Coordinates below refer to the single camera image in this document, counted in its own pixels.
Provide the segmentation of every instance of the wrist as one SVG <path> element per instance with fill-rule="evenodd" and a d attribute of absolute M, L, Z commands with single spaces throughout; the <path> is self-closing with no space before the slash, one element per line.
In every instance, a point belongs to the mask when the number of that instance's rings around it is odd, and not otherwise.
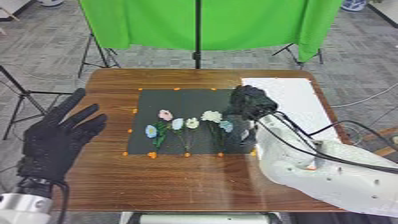
<path fill-rule="evenodd" d="M 36 195 L 52 199 L 52 192 L 53 183 L 50 180 L 37 177 L 23 178 L 16 185 L 14 193 Z"/>

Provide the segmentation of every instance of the white paper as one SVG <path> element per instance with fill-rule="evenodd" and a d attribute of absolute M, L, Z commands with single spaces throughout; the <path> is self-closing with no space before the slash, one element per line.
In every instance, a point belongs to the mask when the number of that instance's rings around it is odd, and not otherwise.
<path fill-rule="evenodd" d="M 265 90 L 267 96 L 279 104 L 277 110 L 286 113 L 308 133 L 318 131 L 331 124 L 327 112 L 308 79 L 245 78 L 242 79 L 242 83 Z M 315 139 L 340 141 L 334 128 L 324 131 L 315 136 Z"/>

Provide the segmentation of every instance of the light stand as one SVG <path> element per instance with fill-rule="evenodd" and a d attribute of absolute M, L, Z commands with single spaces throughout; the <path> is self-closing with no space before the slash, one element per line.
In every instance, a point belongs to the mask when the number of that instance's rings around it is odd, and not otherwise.
<path fill-rule="evenodd" d="M 292 47 L 293 45 L 295 45 L 293 43 L 288 44 L 288 45 L 284 46 L 284 48 L 272 54 L 272 56 L 276 56 L 283 51 L 288 51 L 288 53 L 290 53 L 290 55 L 292 55 L 292 58 L 293 58 L 293 61 L 295 61 L 295 64 L 300 66 L 300 69 L 302 69 L 302 67 L 304 67 L 304 62 L 299 61 L 299 59 L 297 59 L 297 57 L 295 57 L 295 54 L 293 54 L 293 52 L 292 52 L 292 50 L 290 50 L 290 47 Z M 315 57 L 316 57 L 316 56 L 320 56 L 320 64 L 324 65 L 324 54 L 322 54 L 322 49 L 318 49 L 318 53 L 316 53 Z"/>
<path fill-rule="evenodd" d="M 13 75 L 9 74 L 9 72 L 7 72 L 7 70 L 6 70 L 6 68 L 4 68 L 2 65 L 0 65 L 0 72 L 4 73 L 6 78 L 9 79 L 9 81 L 11 81 L 13 85 L 14 85 L 14 87 L 16 87 L 16 89 L 18 89 L 18 91 L 20 91 L 20 93 L 18 93 L 20 99 L 18 99 L 18 103 L 16 103 L 16 108 L 14 108 L 14 112 L 13 112 L 11 120 L 9 120 L 9 126 L 7 126 L 6 133 L 4 133 L 4 140 L 6 140 L 7 137 L 9 137 L 9 131 L 11 131 L 11 127 L 13 127 L 13 125 L 14 125 L 16 123 L 20 123 L 20 122 L 23 122 L 23 121 L 27 121 L 27 120 L 30 120 L 30 119 L 34 119 L 34 118 L 45 116 L 45 115 L 48 114 L 48 111 L 50 111 L 52 108 L 53 108 L 53 105 L 55 105 L 55 103 L 57 103 L 59 96 L 61 96 L 61 95 L 71 95 L 71 93 L 43 92 L 43 91 L 30 91 L 30 90 L 27 90 L 27 89 L 22 87 L 22 84 L 18 83 L 18 81 L 16 81 Z M 32 94 L 50 94 L 50 95 L 57 95 L 57 98 L 55 98 L 55 100 L 53 100 L 53 102 L 52 102 L 52 104 L 50 104 L 48 109 L 45 109 L 45 107 L 43 107 L 41 104 L 37 103 L 37 101 L 36 101 L 36 99 L 34 99 L 34 97 L 32 97 Z M 34 116 L 30 116 L 30 117 L 25 117 L 25 118 L 22 118 L 22 119 L 16 119 L 16 115 L 18 115 L 18 112 L 20 112 L 20 107 L 22 107 L 22 103 L 23 103 L 23 100 L 25 100 L 25 99 L 30 101 L 30 103 L 32 103 L 36 109 L 39 110 L 39 114 L 34 115 Z"/>
<path fill-rule="evenodd" d="M 192 58 L 196 60 L 196 69 L 201 69 L 203 60 L 203 0 L 196 0 L 196 52 Z"/>
<path fill-rule="evenodd" d="M 87 62 L 87 54 L 89 54 L 89 49 L 91 49 L 91 43 L 93 43 L 93 40 L 94 40 L 94 43 L 96 43 L 96 49 L 98 49 L 98 53 L 100 53 L 100 57 L 101 57 L 101 61 L 103 61 L 103 65 L 98 65 L 98 64 L 93 64 Z M 114 55 L 117 55 L 116 51 L 112 48 L 101 48 L 100 47 L 100 44 L 98 44 L 98 40 L 96 40 L 96 37 L 94 37 L 94 34 L 91 33 L 89 35 L 89 41 L 87 41 L 87 45 L 85 45 L 85 50 L 84 50 L 84 58 L 82 58 L 82 64 L 80 64 L 80 69 L 78 69 L 78 78 L 82 77 L 82 72 L 84 72 L 84 67 L 85 65 L 91 65 L 91 66 L 96 66 L 100 68 L 112 68 L 114 66 L 117 66 L 121 68 L 121 65 L 116 61 L 116 58 L 114 58 Z"/>

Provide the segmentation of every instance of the glove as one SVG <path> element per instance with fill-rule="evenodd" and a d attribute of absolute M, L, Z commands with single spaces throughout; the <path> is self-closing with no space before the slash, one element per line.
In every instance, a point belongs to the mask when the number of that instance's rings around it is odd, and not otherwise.
<path fill-rule="evenodd" d="M 228 113 L 242 115 L 244 120 L 258 120 L 277 110 L 277 103 L 267 97 L 265 91 L 249 85 L 236 86 L 229 104 Z"/>
<path fill-rule="evenodd" d="M 105 114 L 80 124 L 100 109 L 96 104 L 64 120 L 84 96 L 85 90 L 78 89 L 25 131 L 23 159 L 18 169 L 22 177 L 64 181 L 82 148 L 105 129 Z"/>

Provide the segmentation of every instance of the gray floor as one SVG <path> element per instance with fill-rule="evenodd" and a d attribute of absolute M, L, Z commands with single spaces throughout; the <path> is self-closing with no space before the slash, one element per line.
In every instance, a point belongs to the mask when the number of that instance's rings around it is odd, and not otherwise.
<path fill-rule="evenodd" d="M 45 91 L 73 91 L 85 85 L 94 68 L 87 67 L 82 80 L 77 71 L 87 41 L 87 25 L 75 0 L 66 0 L 59 8 L 43 8 L 37 4 L 20 16 L 22 22 L 4 22 L 0 27 L 0 64 L 9 69 L 25 88 Z M 361 13 L 340 12 L 324 44 L 325 65 L 318 59 L 306 65 L 322 85 L 331 105 L 350 103 L 379 93 L 398 82 L 398 29 L 391 27 L 379 15 L 366 9 Z M 205 53 L 205 68 L 235 69 L 295 69 L 288 53 L 272 57 L 279 47 L 245 51 L 213 51 Z M 192 68 L 189 51 L 133 46 L 117 50 L 123 67 L 132 68 Z M 91 52 L 91 60 L 100 58 Z M 0 85 L 0 132 L 6 129 L 16 96 Z M 398 88 L 357 106 L 336 109 L 340 119 L 352 119 L 372 124 L 384 112 L 396 107 Z M 25 105 L 20 116 L 32 114 Z M 398 110 L 373 124 L 375 129 L 398 124 Z M 30 123 L 16 126 L 11 138 L 0 142 L 0 168 L 9 167 L 20 159 L 22 133 Z M 359 138 L 348 129 L 354 140 Z M 2 174 L 6 189 L 16 178 L 14 171 Z M 117 215 L 107 215 L 107 223 L 116 223 Z M 100 223 L 87 214 L 69 217 L 69 223 Z"/>

